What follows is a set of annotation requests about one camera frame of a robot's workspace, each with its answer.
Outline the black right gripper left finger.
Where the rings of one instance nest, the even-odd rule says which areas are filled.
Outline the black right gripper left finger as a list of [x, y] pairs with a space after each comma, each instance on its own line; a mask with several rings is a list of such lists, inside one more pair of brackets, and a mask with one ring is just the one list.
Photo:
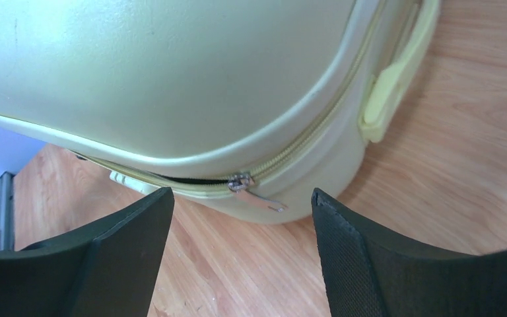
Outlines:
[[174, 211], [160, 188], [19, 251], [0, 251], [0, 316], [146, 316]]

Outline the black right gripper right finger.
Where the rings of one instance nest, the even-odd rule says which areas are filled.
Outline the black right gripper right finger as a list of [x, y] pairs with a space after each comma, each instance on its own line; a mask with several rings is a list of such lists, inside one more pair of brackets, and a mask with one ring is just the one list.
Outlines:
[[312, 194], [332, 316], [507, 316], [507, 250], [481, 256], [435, 247]]

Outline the cream suitcase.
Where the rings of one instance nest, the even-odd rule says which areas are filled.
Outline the cream suitcase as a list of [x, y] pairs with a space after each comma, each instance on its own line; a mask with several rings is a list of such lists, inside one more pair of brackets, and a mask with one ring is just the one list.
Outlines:
[[380, 142], [440, 1], [0, 1], [0, 126], [142, 194], [311, 214]]

